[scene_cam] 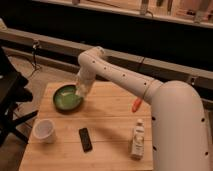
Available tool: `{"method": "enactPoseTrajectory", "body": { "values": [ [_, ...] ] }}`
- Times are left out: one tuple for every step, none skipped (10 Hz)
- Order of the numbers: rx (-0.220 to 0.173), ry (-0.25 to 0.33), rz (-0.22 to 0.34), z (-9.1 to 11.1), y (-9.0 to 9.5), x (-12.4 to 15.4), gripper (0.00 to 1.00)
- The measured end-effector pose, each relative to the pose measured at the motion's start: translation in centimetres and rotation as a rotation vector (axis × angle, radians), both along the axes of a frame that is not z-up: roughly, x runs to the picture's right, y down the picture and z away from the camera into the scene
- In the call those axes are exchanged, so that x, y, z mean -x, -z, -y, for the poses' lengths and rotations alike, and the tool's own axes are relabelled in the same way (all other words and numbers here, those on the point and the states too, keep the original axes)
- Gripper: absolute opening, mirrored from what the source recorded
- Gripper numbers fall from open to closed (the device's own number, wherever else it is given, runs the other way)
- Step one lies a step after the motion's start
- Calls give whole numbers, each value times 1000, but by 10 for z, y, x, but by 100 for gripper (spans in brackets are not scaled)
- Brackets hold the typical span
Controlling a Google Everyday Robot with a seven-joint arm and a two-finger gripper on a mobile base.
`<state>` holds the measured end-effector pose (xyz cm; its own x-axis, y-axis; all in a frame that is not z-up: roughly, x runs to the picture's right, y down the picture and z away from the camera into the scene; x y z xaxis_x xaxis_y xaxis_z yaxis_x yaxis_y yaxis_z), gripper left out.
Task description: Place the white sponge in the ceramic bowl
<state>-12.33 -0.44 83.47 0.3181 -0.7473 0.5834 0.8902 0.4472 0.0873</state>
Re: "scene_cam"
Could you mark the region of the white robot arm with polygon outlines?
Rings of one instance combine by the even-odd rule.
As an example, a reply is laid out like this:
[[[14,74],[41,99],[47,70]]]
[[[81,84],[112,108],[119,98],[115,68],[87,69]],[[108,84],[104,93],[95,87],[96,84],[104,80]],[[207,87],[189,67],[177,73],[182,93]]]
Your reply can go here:
[[[211,171],[204,107],[191,85],[110,64],[100,46],[80,53],[78,62],[78,95],[85,97],[101,76],[151,106],[153,171]]]

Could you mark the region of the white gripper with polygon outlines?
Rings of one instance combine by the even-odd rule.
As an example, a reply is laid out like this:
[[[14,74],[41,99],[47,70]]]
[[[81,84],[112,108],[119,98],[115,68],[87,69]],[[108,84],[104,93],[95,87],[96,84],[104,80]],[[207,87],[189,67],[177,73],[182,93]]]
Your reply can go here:
[[[80,70],[77,74],[76,94],[85,98],[89,94],[93,83],[94,76],[90,73],[86,73],[83,70]]]

